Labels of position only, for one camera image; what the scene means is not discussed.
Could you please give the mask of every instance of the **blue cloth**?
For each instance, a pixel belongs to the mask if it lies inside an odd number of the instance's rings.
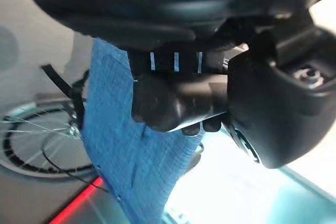
[[[175,183],[202,139],[157,133],[131,118],[125,51],[95,40],[82,137],[94,166],[131,223],[160,223]]]

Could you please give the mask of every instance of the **bicycle wheel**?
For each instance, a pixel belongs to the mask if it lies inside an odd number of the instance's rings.
[[[54,99],[23,104],[0,121],[0,165],[34,179],[65,179],[69,172],[85,176],[95,172],[87,156],[70,100]],[[46,156],[63,171],[54,168]]]

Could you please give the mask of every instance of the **bolt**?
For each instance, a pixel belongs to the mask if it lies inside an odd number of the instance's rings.
[[[304,68],[296,71],[294,77],[303,83],[307,84],[309,88],[314,89],[324,83],[324,78],[319,70],[313,68]]]

